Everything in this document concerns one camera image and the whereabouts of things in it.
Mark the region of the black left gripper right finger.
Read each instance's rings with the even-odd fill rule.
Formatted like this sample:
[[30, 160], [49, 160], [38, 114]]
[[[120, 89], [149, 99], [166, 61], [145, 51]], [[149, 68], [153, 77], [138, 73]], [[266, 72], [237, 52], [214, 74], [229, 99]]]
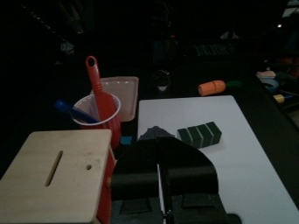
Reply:
[[156, 140], [165, 224], [229, 224], [214, 166], [173, 137]]

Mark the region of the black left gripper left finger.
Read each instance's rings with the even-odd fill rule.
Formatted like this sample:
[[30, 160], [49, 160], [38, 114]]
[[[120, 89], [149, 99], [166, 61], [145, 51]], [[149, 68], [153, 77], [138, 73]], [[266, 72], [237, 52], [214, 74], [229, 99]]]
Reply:
[[162, 224], [154, 140], [138, 140], [116, 161], [110, 224]]

